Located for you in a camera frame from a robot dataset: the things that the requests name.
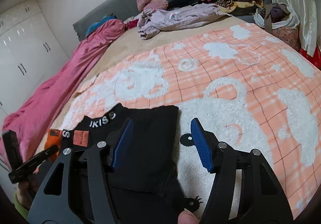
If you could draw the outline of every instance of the fingernail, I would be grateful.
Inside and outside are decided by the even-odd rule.
[[[192,212],[190,212],[188,209],[184,209],[184,211],[185,211],[188,215],[191,215],[191,216],[195,217],[195,215],[194,215]]]

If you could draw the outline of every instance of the pink blanket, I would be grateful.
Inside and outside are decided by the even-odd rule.
[[[106,48],[124,31],[125,25],[120,20],[105,22],[79,44],[70,61],[55,76],[39,86],[17,112],[4,119],[2,131],[10,129],[17,133],[23,161],[33,155],[42,137],[79,83],[104,54]],[[2,139],[0,154],[9,165]]]

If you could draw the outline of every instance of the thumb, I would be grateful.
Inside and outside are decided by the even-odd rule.
[[[198,224],[200,221],[195,215],[187,209],[180,213],[178,224]]]

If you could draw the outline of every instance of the bag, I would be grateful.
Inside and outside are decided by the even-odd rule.
[[[272,23],[271,9],[273,6],[279,6],[285,14],[289,14],[289,18],[284,21],[277,23]],[[254,15],[255,23],[264,28],[265,31],[279,38],[281,41],[285,42],[287,45],[291,46],[297,52],[301,48],[300,38],[299,38],[299,24],[300,20],[296,15],[292,7],[287,4],[270,4],[265,5],[265,18],[258,13],[259,9],[256,10]]]

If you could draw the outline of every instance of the blue cloth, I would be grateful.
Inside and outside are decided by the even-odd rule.
[[[96,31],[96,29],[97,29],[99,26],[101,26],[103,23],[105,23],[105,22],[108,21],[108,20],[115,19],[115,18],[116,18],[116,16],[104,16],[101,21],[91,24],[91,25],[88,27],[88,29],[87,29],[86,38],[87,38],[88,35],[90,35],[92,32]]]

